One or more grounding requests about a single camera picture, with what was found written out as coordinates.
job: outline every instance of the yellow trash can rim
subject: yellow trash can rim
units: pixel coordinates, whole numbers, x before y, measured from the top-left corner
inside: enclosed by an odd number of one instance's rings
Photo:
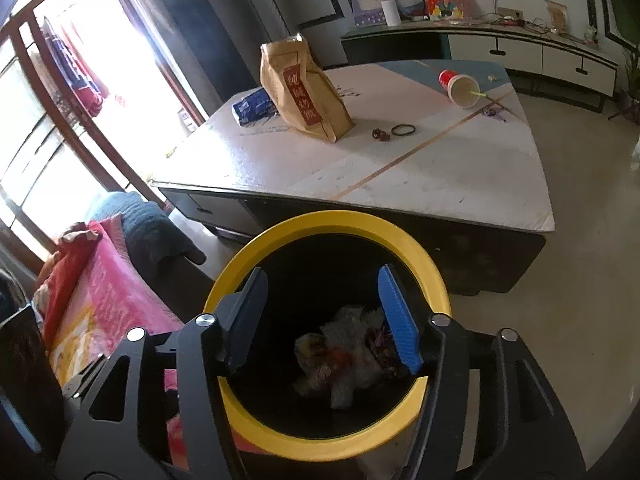
[[[449,296],[431,257],[401,228],[391,222],[356,211],[319,211],[281,222],[245,245],[216,280],[204,312],[213,312],[226,294],[232,294],[260,262],[277,249],[300,238],[319,234],[347,234],[365,238],[387,248],[414,275],[434,312],[451,315]],[[371,426],[345,436],[308,439],[272,430],[249,413],[234,395],[225,378],[218,378],[231,427],[261,449],[304,462],[342,460],[374,449],[404,430],[420,412],[427,379],[419,378],[402,400]]]

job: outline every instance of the brown paper bag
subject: brown paper bag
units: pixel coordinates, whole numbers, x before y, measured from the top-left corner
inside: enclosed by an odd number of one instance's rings
[[[331,142],[351,129],[347,108],[302,36],[265,43],[261,49],[260,83],[287,124]]]

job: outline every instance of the blue tissue pack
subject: blue tissue pack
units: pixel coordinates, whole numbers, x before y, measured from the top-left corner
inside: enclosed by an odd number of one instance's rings
[[[240,126],[247,126],[258,119],[270,117],[278,112],[267,91],[262,87],[235,103],[232,110]]]

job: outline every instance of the pink blanket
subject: pink blanket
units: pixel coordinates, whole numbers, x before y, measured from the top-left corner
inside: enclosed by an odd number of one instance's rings
[[[111,355],[127,332],[142,326],[150,334],[172,332],[183,323],[143,281],[129,260],[121,215],[89,228],[102,234],[82,271],[49,351],[58,382],[65,384],[99,354]],[[166,388],[176,388],[175,370],[165,374]],[[188,469],[179,416],[167,423],[175,466]],[[234,434],[241,450],[262,452]]]

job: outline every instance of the vase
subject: vase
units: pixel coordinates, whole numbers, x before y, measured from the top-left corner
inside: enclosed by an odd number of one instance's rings
[[[400,25],[400,14],[395,0],[385,0],[382,2],[382,11],[385,13],[386,24],[389,27]]]

